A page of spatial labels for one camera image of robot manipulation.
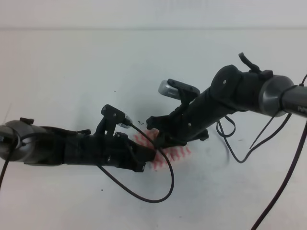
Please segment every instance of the black mount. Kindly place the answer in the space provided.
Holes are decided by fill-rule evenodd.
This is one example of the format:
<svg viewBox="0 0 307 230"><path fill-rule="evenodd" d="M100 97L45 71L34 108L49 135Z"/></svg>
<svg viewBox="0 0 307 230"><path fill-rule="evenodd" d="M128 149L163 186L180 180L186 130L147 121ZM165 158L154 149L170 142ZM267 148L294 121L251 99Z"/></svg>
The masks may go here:
<svg viewBox="0 0 307 230"><path fill-rule="evenodd" d="M209 137L207 130L204 130L195 138L188 141L182 141L175 137L176 126L173 124L175 123L175 121L180 121L180 119L182 118L182 113L188 108L189 104L200 95L200 91L196 87L184 84L173 79L168 79L167 83L171 87L174 87L178 90L181 105L169 115L151 116L147 119L147 129L155 128L159 130L159 134L154 140L155 144L158 147L165 149L174 146L185 146L188 141L192 140L206 140Z"/></svg>

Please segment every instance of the white wall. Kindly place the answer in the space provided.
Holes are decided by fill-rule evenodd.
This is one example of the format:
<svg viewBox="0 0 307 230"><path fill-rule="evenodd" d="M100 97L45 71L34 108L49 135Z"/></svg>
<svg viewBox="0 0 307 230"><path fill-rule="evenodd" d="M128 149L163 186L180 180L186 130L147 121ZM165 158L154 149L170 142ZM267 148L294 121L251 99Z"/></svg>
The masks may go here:
<svg viewBox="0 0 307 230"><path fill-rule="evenodd" d="M237 57L241 51L262 69L299 83L307 70L306 40L307 31L296 30L2 31L0 121L11 105L7 120L24 116L37 125L93 131L102 106L111 104L145 122L178 106L157 92L161 80L174 78L203 91L225 65L247 70ZM231 117L237 132L230 143L243 158L269 118L255 113ZM274 120L263 136L281 121ZM250 229L284 179L304 122L294 116L244 164L227 156L211 127L210 138L189 143L191 157L174 165L174 192L160 204L135 199L96 167L10 163L0 192L1 229ZM306 164L303 149L288 187L260 230L307 228ZM170 186L167 169L108 170L148 198L164 196Z"/></svg>
<svg viewBox="0 0 307 230"><path fill-rule="evenodd" d="M305 0L0 0L0 28L306 27Z"/></svg>

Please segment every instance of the black bracket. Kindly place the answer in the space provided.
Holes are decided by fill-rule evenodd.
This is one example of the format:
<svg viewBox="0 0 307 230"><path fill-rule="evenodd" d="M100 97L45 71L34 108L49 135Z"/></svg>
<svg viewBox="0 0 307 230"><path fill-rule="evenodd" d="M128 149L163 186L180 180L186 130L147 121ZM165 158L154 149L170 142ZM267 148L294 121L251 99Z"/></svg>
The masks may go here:
<svg viewBox="0 0 307 230"><path fill-rule="evenodd" d="M200 95L200 91L194 86L187 85L173 79L168 79L167 83L171 87L178 89L181 105L169 115L151 116L146 121L147 129L156 128L159 130L159 134L154 141L157 146L164 149L174 146L185 146L187 144L187 141L176 138L176 127L173 125L173 123L175 121L180 121L182 113L188 108L189 104ZM208 137L208 131L205 130L192 140L205 140Z"/></svg>
<svg viewBox="0 0 307 230"><path fill-rule="evenodd" d="M124 122L125 113L106 104L102 108L101 114L104 118L98 124L94 135L105 135L106 138L111 139L114 135L116 125Z"/></svg>

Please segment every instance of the wire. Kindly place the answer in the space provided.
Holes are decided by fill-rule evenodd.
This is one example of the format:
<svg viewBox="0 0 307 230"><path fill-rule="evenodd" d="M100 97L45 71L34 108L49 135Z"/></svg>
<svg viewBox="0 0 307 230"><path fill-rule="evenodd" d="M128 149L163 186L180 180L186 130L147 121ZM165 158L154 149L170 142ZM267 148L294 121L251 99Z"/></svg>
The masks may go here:
<svg viewBox="0 0 307 230"><path fill-rule="evenodd" d="M279 111L277 113L275 113L274 116L271 117L271 119L269 120L269 122L265 125L265 127L261 130L261 132L258 134L258 136L256 137L256 139L254 140L254 142L251 144L251 146L249 147L249 149L251 149L254 144L256 143L256 141L258 140L258 138L261 136L261 134L265 131L265 129L269 126L269 124L272 122L272 120L276 117L276 115L279 113Z"/></svg>
<svg viewBox="0 0 307 230"><path fill-rule="evenodd" d="M229 121L229 122L234 126L234 130L233 130L230 134L223 134L223 133L221 133L221 132L219 131L217 125L222 126L222 124L221 124L220 121L218 121L218 122L216 122L216 131L217 131L217 133L218 133L221 137L223 137L223 138L229 138L229 137L231 137L232 135L234 135L234 133L236 132L236 124L235 124L235 122L234 122L231 118L229 118L228 116L225 116L225 119L226 119L227 121Z"/></svg>
<svg viewBox="0 0 307 230"><path fill-rule="evenodd" d="M128 189L126 186L124 186L120 181L118 181L114 176L112 176L105 168L103 168L101 165L97 164L97 167L103 171L112 181L114 181L117 185L119 185L122 189L124 189L127 193L129 193L130 195L134 196L135 198L138 198L139 200L142 200L142 201L145 201L147 203L160 203L162 201L165 201L166 199L169 198L169 196L172 194L173 192L173 189L174 189L174 171L173 171L173 168L172 168L172 165L169 161L169 159L167 158L167 156L165 155L165 153L162 151L161 148L158 148L156 146L156 144L153 142L153 140L151 140L144 132L142 132L139 128L137 128L134 124L130 124L130 126L132 128L134 128L136 131L138 131L139 133L141 133L150 143L152 143L152 145L154 146L154 148L156 150L158 150L162 156L165 158L166 162L167 162L167 165L169 167L169 170L171 172L171 178L172 178L172 182L171 182L171 187L169 189L169 192L167 193L167 195L161 199L158 199L158 200L150 200L150 199L147 199L147 198L144 198L138 194L136 194L135 192L131 191L130 189Z"/></svg>
<svg viewBox="0 0 307 230"><path fill-rule="evenodd" d="M285 120L282 122L282 124L270 135L268 136L267 138L265 138L263 141L259 142L257 145L255 145L245 156L245 158L243 160L239 160L235 153L233 152L231 146L229 145L228 143L228 140L227 138L224 138L224 141L227 145L227 147L229 148L229 151L231 153L231 155L234 157L234 159L238 162L238 163L244 163L248 158L249 156L251 155L251 153L257 149L258 147L260 147L261 145L263 145L264 143L266 143L267 141L271 140L274 136L276 136L276 134L278 134L282 128L287 124L288 120L290 119L292 114L288 114L287 117L285 118ZM220 129L221 129L221 133L223 134L224 133L224 130L223 130L223 127L221 125L221 123L219 123L219 126L220 126Z"/></svg>
<svg viewBox="0 0 307 230"><path fill-rule="evenodd" d="M2 185L2 182L3 182L3 178L4 178L4 175L5 175L5 172L6 172L6 169L8 167L8 164L10 162L10 159L12 158L12 155L14 153L14 150L16 148L18 144L18 138L14 137L13 140L12 140L12 145L10 146L10 150L9 150L9 154L4 162L4 165L3 165L3 168L2 168L2 171L1 171L1 175L0 175L0 190L1 190L1 185Z"/></svg>
<svg viewBox="0 0 307 230"><path fill-rule="evenodd" d="M272 207L275 205L276 201L278 200L278 198L280 197L280 195L282 194L283 190L286 188L292 173L296 167L296 164L298 162L299 156L301 155L305 140L307 137L307 122L305 124L305 128L304 131L302 133L301 139L299 141L299 144L297 146L296 149L296 153L294 155L294 158L292 160L291 166L287 172L287 175L285 177L285 179L283 180L282 185L280 186L280 188L278 189L276 195L273 197L272 201L269 203L269 205L265 208L265 210L263 211L263 213L260 215L260 217L257 219L256 223L253 225L253 227L251 228L251 230L255 230L257 229L257 227L261 224L261 222L264 220L264 218L266 217L266 215L269 213L269 211L272 209Z"/></svg>

